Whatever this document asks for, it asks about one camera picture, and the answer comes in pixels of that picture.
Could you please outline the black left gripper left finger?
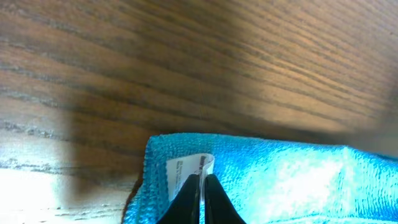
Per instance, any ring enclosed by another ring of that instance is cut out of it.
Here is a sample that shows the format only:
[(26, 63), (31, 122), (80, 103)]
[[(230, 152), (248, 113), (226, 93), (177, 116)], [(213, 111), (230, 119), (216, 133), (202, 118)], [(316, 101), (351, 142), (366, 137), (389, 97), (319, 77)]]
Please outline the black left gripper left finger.
[(200, 176), (192, 174), (157, 224), (199, 224), (199, 220)]

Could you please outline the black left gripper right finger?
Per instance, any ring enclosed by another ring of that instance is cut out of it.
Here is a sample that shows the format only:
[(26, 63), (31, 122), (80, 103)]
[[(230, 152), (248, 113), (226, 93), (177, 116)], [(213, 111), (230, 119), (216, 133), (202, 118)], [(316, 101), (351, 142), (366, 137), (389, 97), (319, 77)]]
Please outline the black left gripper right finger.
[(214, 174), (206, 177), (205, 193), (205, 223), (206, 224), (245, 224), (239, 216)]

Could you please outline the blue microfiber cloth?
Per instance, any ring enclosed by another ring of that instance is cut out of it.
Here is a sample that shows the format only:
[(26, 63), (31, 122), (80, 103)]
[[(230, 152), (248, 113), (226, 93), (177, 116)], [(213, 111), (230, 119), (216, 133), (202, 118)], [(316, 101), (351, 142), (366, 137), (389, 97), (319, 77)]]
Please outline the blue microfiber cloth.
[(397, 161), (348, 146), (153, 136), (124, 223), (155, 223), (190, 174), (217, 176), (246, 223), (396, 223)]

